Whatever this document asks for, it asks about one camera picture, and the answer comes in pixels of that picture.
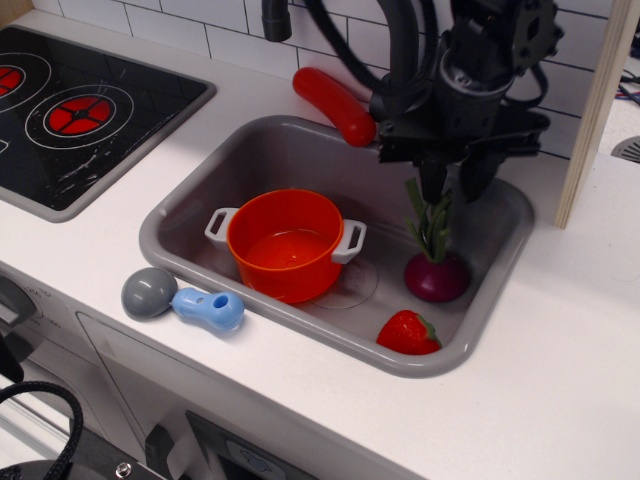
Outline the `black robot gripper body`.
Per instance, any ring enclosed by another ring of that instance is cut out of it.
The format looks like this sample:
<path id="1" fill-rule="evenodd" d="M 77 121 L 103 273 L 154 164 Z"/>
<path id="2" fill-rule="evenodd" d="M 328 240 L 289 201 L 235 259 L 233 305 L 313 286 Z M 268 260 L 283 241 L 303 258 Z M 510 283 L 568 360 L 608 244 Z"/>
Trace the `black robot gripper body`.
<path id="1" fill-rule="evenodd" d="M 482 80 L 446 50 L 424 103 L 380 124 L 380 161 L 448 165 L 481 147 L 506 156 L 533 155 L 550 120 L 524 101 L 507 98 L 515 79 L 513 71 L 499 69 Z"/>

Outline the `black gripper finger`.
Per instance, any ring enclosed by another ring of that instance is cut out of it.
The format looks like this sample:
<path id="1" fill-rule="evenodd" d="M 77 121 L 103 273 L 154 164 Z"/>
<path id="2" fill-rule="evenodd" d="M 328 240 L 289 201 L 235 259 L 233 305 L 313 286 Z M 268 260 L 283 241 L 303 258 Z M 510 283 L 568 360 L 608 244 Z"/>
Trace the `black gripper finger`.
<path id="1" fill-rule="evenodd" d="M 459 185 L 468 203 L 481 198 L 507 156 L 506 149 L 486 145 L 471 145 L 466 148 L 466 157 L 460 166 Z"/>
<path id="2" fill-rule="evenodd" d="M 447 177 L 447 168 L 437 159 L 425 157 L 419 166 L 423 199 L 437 204 L 442 197 L 442 189 Z"/>

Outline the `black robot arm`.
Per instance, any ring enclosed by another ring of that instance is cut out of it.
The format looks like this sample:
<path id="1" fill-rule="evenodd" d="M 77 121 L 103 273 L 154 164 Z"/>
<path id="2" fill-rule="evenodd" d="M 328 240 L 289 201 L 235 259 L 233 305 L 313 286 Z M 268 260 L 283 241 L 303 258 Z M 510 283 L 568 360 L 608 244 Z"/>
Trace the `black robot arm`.
<path id="1" fill-rule="evenodd" d="M 422 2 L 425 45 L 404 2 L 381 6 L 391 34 L 391 71 L 375 90 L 380 159 L 419 170 L 423 198 L 440 200 L 451 164 L 463 195 L 478 199 L 509 157 L 536 155 L 549 119 L 536 112 L 548 82 L 540 63 L 563 36 L 552 1 L 454 1 L 453 25 L 436 33 Z"/>

